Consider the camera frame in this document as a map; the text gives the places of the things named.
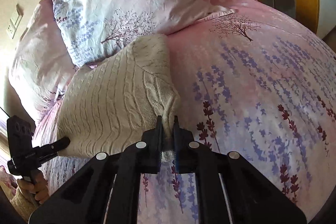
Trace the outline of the person's left hand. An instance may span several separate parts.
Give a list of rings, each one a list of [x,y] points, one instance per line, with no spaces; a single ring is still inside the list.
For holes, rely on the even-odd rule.
[[[24,197],[28,200],[34,196],[34,200],[38,204],[43,204],[49,199],[48,181],[45,179],[41,170],[34,175],[35,183],[25,181],[22,178],[17,180],[18,187]]]

